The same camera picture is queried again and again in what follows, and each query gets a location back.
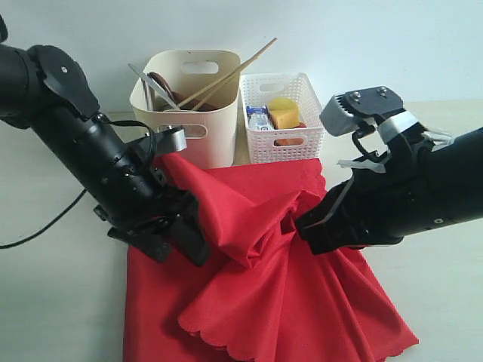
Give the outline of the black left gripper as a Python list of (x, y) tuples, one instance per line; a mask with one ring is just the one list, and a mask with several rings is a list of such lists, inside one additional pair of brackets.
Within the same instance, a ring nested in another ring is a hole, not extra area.
[(93, 175), (95, 213), (112, 225), (107, 235), (156, 262), (164, 262), (175, 247), (193, 265), (203, 266), (211, 249), (198, 225), (196, 197), (152, 167), (133, 175), (141, 165), (133, 150), (108, 162)]

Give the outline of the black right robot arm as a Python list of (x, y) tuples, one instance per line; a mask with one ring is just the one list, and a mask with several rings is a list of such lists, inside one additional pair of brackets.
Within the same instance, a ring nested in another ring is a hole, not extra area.
[(313, 254), (394, 245), (408, 235), (482, 217), (482, 130), (436, 151), (391, 158), (385, 173), (354, 169), (295, 226)]

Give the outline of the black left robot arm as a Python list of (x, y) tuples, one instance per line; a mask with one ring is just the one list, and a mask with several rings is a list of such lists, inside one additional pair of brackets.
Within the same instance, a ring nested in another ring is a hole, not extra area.
[(171, 185), (153, 161), (186, 148), (182, 127), (148, 130), (125, 142), (100, 110), (80, 67), (52, 45), (1, 47), (1, 119), (31, 129), (96, 201), (108, 235), (163, 262), (172, 249), (194, 265), (210, 256), (198, 222), (198, 201)]

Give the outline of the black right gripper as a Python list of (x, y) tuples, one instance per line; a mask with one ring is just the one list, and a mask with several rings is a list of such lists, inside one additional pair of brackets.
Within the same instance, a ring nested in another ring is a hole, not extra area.
[(382, 155), (369, 152), (356, 135), (352, 141), (361, 161), (373, 161), (384, 172), (354, 169), (350, 179), (330, 189), (317, 206), (296, 220), (313, 255), (343, 247), (394, 245), (406, 236), (445, 225), (423, 166), (435, 148), (433, 141), (398, 137)]

